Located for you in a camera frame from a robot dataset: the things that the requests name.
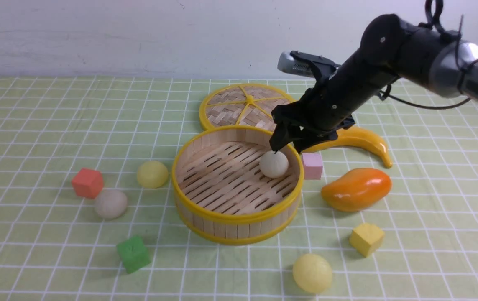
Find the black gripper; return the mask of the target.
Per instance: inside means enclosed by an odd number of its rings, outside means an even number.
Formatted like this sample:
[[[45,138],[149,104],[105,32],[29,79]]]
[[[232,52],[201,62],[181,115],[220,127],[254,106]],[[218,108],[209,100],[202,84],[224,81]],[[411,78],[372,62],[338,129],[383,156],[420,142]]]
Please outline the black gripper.
[[[275,128],[269,139],[271,151],[279,152],[294,141],[302,153],[322,143],[338,139],[337,130],[355,125],[353,116],[340,109],[325,88],[308,88],[298,101],[277,105],[271,111]]]

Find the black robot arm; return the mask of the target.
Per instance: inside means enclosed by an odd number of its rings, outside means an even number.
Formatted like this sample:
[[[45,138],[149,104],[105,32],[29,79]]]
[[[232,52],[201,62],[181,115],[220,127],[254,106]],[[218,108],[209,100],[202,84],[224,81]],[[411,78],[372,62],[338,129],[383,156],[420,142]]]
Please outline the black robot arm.
[[[397,15],[381,15],[365,29],[359,48],[344,63],[292,50],[278,69],[312,77],[313,88],[289,105],[271,111],[273,152],[292,143],[298,152],[338,139],[351,128],[354,111],[371,97],[391,97],[391,86],[407,79],[440,97],[478,100],[478,46],[459,33],[428,23],[412,25]]]

